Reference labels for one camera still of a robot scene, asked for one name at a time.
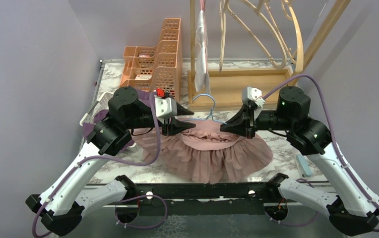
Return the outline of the orange plastic file organizer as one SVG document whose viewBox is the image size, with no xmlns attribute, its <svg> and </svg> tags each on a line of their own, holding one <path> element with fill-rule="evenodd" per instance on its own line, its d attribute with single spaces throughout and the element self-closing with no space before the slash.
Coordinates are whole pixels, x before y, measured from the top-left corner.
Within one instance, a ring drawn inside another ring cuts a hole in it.
<svg viewBox="0 0 379 238">
<path fill-rule="evenodd" d="M 120 87 L 150 92 L 162 89 L 180 101 L 182 78 L 181 19 L 165 18 L 155 46 L 126 46 Z"/>
</svg>

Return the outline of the pink wire hanger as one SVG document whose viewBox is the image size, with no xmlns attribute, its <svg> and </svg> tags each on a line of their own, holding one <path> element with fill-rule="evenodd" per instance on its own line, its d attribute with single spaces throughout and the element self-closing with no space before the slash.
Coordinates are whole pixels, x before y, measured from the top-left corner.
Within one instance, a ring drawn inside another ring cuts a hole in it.
<svg viewBox="0 0 379 238">
<path fill-rule="evenodd" d="M 200 0 L 200 10 L 205 12 L 206 0 Z"/>
</svg>

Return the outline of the wooden hanger rack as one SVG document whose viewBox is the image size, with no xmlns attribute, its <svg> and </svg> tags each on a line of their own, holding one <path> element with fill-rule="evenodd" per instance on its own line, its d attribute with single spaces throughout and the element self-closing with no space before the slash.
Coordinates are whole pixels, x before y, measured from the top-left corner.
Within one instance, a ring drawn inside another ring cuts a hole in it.
<svg viewBox="0 0 379 238">
<path fill-rule="evenodd" d="M 294 66 L 293 73 L 291 74 L 292 76 L 300 76 L 301 73 L 305 72 L 306 68 L 312 62 L 315 54 L 322 46 L 349 3 L 348 0 L 336 0 L 330 7 L 329 12 L 320 24 L 311 42 L 306 46 L 302 42 L 302 33 L 295 11 L 293 10 L 292 2 L 290 0 L 281 1 L 281 9 L 285 14 L 285 17 L 293 23 L 295 29 L 297 47 L 295 50 L 291 50 L 291 48 L 285 43 L 281 31 L 274 20 L 269 2 L 267 0 L 260 0 L 258 4 L 254 5 L 248 0 L 243 1 L 244 5 L 251 9 L 258 17 L 262 18 L 274 34 L 283 56 L 281 63 L 277 63 L 254 32 L 231 10 L 229 2 L 227 0 L 221 0 L 219 2 L 219 16 L 221 23 L 219 68 L 218 70 L 208 70 L 206 72 L 206 74 L 210 75 L 218 85 L 218 89 L 213 93 L 210 92 L 211 88 L 207 85 L 204 85 L 203 88 L 199 90 L 195 82 L 195 75 L 198 72 L 196 69 L 198 64 L 196 63 L 195 56 L 195 41 L 197 37 L 195 30 L 195 11 L 194 6 L 191 6 L 191 69 L 188 71 L 190 109 L 195 111 L 207 109 L 209 106 L 208 103 L 195 102 L 199 96 L 202 96 L 203 92 L 213 97 L 215 103 L 212 105 L 219 110 L 238 109 L 242 98 L 245 95 L 253 95 L 253 100 L 255 102 L 259 101 L 262 96 L 267 96 L 266 101 L 263 103 L 263 108 L 265 109 L 276 106 L 277 97 L 275 94 L 278 90 L 277 81 L 272 79 L 272 77 L 279 73 L 286 72 L 288 70 L 288 63 Z M 267 55 L 272 67 L 260 69 L 232 69 L 228 71 L 223 70 L 227 14 L 234 18 L 253 37 Z"/>
</svg>

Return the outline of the blue wire hanger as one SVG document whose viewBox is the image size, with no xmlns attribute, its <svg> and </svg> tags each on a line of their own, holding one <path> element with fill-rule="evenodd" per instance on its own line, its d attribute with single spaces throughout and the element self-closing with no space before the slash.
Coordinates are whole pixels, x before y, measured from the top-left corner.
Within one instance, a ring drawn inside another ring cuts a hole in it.
<svg viewBox="0 0 379 238">
<path fill-rule="evenodd" d="M 211 102 L 210 103 L 196 104 L 195 102 L 199 98 L 208 98 Z M 214 116 L 214 110 L 216 108 L 216 100 L 210 94 L 201 93 L 201 94 L 193 97 L 192 100 L 191 100 L 191 102 L 189 102 L 189 108 L 191 108 L 191 109 L 197 109 L 197 110 L 201 110 L 201 109 L 209 109 L 209 110 L 208 110 L 208 114 L 205 115 L 203 118 L 195 118 L 195 117 L 184 118 L 185 122 L 189 122 L 189 121 L 209 121 L 210 120 L 210 121 L 214 121 L 214 122 L 217 122 L 217 123 L 220 123 L 220 124 L 227 124 L 224 121 L 218 120 L 217 117 Z"/>
</svg>

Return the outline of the purple cloth under pile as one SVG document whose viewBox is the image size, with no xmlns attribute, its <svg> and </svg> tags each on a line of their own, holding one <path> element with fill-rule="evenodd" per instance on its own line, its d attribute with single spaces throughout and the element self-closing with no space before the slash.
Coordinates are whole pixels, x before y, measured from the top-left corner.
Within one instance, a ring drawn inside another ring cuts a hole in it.
<svg viewBox="0 0 379 238">
<path fill-rule="evenodd" d="M 138 90 L 138 89 L 136 91 L 138 93 L 139 100 L 143 102 L 145 105 L 147 105 L 148 107 L 150 107 L 150 102 L 149 102 L 150 93 L 142 91 L 142 90 Z M 98 122 L 100 122 L 107 115 L 108 112 L 109 112 L 108 108 L 105 108 L 105 109 L 99 108 L 96 111 L 96 114 L 93 115 L 93 117 L 91 118 L 89 122 L 84 122 L 82 124 L 83 137 L 86 141 L 88 139 L 90 132 L 94 129 L 95 125 Z"/>
</svg>

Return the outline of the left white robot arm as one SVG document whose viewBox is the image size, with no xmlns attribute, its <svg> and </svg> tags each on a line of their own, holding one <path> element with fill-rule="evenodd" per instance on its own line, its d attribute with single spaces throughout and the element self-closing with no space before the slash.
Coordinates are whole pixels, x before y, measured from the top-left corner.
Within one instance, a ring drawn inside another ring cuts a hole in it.
<svg viewBox="0 0 379 238">
<path fill-rule="evenodd" d="M 41 222 L 49 235 L 60 237 L 73 231 L 83 217 L 112 202 L 130 203 L 135 190 L 132 181 L 121 176 L 111 183 L 85 192 L 84 187 L 108 161 L 136 166 L 136 162 L 118 157 L 129 145 L 134 130 L 154 129 L 155 153 L 141 166 L 154 163 L 161 152 L 161 137 L 176 135 L 194 124 L 182 122 L 178 116 L 191 115 L 168 92 L 161 89 L 144 92 L 131 86 L 117 89 L 107 102 L 105 116 L 95 124 L 84 123 L 85 144 L 63 172 L 47 190 L 32 194 L 26 205 L 35 213 L 32 235 L 37 237 L 37 223 Z"/>
</svg>

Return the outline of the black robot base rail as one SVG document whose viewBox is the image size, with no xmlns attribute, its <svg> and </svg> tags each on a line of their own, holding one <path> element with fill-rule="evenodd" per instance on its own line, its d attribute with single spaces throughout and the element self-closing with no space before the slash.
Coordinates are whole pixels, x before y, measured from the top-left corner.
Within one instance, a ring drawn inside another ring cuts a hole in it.
<svg viewBox="0 0 379 238">
<path fill-rule="evenodd" d="M 126 176 L 122 201 L 115 202 L 115 216 L 132 221 L 137 216 L 263 215 L 265 203 L 278 203 L 280 183 L 288 176 L 277 173 L 267 182 L 238 183 L 133 183 Z"/>
</svg>

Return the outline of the white plastic basket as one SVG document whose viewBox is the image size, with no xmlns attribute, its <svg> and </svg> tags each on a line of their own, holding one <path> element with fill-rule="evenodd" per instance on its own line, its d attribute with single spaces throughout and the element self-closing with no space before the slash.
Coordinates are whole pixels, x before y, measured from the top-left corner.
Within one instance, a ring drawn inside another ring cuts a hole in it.
<svg viewBox="0 0 379 238">
<path fill-rule="evenodd" d="M 79 122 L 80 126 L 83 126 L 85 123 L 94 123 L 94 118 L 96 114 L 102 110 L 108 109 L 108 101 L 113 97 L 113 93 L 104 92 L 101 96 L 92 104 L 90 109 L 84 114 L 82 119 Z"/>
</svg>

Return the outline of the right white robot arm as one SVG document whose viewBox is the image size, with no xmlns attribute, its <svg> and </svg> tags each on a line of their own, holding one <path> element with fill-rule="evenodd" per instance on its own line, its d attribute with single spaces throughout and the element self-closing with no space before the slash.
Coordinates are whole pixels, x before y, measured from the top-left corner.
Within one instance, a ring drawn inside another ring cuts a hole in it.
<svg viewBox="0 0 379 238">
<path fill-rule="evenodd" d="M 309 116 L 311 100 L 302 89 L 283 87 L 277 108 L 271 111 L 262 109 L 264 98 L 256 88 L 248 87 L 242 98 L 241 109 L 221 125 L 222 132 L 251 139 L 260 130 L 285 131 L 286 140 L 320 169 L 335 190 L 326 193 L 278 173 L 266 183 L 264 197 L 299 202 L 326 216 L 348 236 L 377 231 L 379 196 L 343 159 L 328 126 Z"/>
</svg>

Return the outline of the pink clothes pile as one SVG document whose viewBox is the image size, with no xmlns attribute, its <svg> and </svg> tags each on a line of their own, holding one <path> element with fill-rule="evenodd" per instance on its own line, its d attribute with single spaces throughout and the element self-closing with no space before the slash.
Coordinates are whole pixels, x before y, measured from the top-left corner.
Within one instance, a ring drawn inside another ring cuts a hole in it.
<svg viewBox="0 0 379 238">
<path fill-rule="evenodd" d="M 195 128 L 173 136 L 161 136 L 156 132 L 135 129 L 134 142 L 143 149 L 142 159 L 149 162 L 160 145 L 158 159 L 170 173 L 198 183 L 220 181 L 240 182 L 266 166 L 273 159 L 273 152 L 258 135 L 252 139 L 221 132 L 220 123 L 193 121 Z"/>
</svg>

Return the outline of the light blue small block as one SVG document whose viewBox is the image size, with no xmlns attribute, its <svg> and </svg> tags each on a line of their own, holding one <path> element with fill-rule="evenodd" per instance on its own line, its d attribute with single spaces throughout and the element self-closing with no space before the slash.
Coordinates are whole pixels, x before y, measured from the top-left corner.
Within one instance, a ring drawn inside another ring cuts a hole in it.
<svg viewBox="0 0 379 238">
<path fill-rule="evenodd" d="M 313 175 L 312 170 L 309 167 L 307 158 L 305 156 L 301 154 L 297 154 L 295 156 L 295 162 L 296 162 L 300 177 L 309 178 Z"/>
</svg>

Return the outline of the white skirt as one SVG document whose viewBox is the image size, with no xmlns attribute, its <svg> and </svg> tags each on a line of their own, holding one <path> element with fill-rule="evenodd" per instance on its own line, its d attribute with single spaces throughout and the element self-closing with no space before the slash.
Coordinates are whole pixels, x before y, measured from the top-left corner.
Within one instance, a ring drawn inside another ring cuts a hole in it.
<svg viewBox="0 0 379 238">
<path fill-rule="evenodd" d="M 196 45 L 196 59 L 195 59 L 195 89 L 196 92 L 201 92 L 203 89 L 205 93 L 210 94 L 210 80 L 208 73 L 208 62 L 207 62 L 207 46 L 208 37 L 206 32 L 206 22 L 205 13 L 203 10 L 199 12 L 196 34 L 195 34 L 195 45 Z"/>
</svg>

